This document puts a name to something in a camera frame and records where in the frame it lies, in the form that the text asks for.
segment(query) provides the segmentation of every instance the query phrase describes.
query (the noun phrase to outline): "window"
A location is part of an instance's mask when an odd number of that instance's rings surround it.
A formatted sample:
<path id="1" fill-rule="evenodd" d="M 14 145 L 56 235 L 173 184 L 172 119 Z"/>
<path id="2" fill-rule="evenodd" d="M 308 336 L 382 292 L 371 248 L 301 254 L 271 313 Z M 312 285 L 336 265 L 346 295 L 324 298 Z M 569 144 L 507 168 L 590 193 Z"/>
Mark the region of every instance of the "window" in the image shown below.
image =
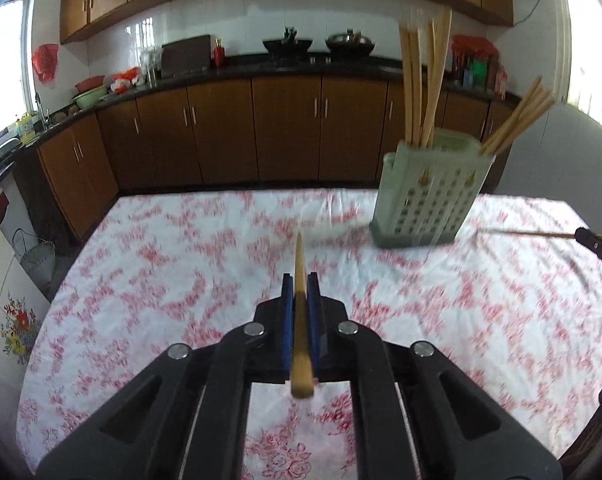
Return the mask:
<path id="1" fill-rule="evenodd" d="M 602 6 L 598 0 L 568 0 L 572 68 L 568 103 L 602 126 Z"/>
<path id="2" fill-rule="evenodd" d="M 0 6 L 0 131 L 33 110 L 28 13 L 30 0 L 4 0 Z"/>

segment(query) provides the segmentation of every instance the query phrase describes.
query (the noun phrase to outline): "green bowl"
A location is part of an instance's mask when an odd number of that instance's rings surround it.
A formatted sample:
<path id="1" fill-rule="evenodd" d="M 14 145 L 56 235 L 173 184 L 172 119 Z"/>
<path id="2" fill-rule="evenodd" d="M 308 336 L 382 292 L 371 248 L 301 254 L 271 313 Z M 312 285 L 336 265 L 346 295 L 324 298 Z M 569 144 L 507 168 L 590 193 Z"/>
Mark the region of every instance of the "green bowl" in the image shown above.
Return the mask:
<path id="1" fill-rule="evenodd" d="M 72 100 L 79 107 L 79 110 L 85 110 L 86 108 L 90 108 L 96 104 L 96 102 L 104 97 L 105 94 L 108 93 L 107 86 L 97 86 L 97 88 L 93 88 L 88 92 L 84 92 L 74 97 Z"/>

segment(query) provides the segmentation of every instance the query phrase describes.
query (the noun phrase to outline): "red bowl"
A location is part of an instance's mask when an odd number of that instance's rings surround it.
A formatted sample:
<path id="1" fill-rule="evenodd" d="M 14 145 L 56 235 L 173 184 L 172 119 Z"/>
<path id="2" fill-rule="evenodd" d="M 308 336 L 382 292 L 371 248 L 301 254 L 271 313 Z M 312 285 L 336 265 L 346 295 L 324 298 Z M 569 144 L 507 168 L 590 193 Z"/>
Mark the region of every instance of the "red bowl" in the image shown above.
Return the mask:
<path id="1" fill-rule="evenodd" d="M 84 92 L 88 92 L 88 90 L 92 90 L 93 88 L 97 88 L 97 86 L 101 86 L 104 84 L 104 75 L 96 75 L 93 77 L 89 77 L 88 79 L 84 79 L 81 83 L 77 83 L 75 85 L 76 91 L 79 94 Z"/>

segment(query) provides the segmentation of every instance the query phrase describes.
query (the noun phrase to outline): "pot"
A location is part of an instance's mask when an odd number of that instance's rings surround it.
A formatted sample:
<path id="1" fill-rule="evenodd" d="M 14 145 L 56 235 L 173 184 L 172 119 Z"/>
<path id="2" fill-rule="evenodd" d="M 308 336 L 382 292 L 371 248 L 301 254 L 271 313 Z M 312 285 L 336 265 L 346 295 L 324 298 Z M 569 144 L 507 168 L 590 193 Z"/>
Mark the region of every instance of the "pot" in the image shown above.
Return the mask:
<path id="1" fill-rule="evenodd" d="M 302 56 L 312 45 L 312 40 L 297 40 L 297 30 L 286 27 L 283 38 L 277 40 L 263 40 L 263 46 L 273 57 Z"/>
<path id="2" fill-rule="evenodd" d="M 354 32 L 351 28 L 347 32 L 332 34 L 325 44 L 336 57 L 365 57 L 374 50 L 375 44 L 360 31 Z"/>

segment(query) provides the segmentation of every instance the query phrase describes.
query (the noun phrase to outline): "red bottle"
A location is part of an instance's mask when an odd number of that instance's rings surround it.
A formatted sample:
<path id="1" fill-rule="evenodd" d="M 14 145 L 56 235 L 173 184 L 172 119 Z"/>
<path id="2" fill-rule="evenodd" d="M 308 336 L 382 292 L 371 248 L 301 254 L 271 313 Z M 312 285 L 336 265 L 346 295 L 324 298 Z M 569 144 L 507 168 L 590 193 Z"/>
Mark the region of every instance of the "red bottle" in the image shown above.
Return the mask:
<path id="1" fill-rule="evenodd" d="M 217 46 L 212 50 L 212 57 L 215 60 L 215 66 L 225 65 L 225 48 L 221 46 L 221 40 L 217 38 Z"/>

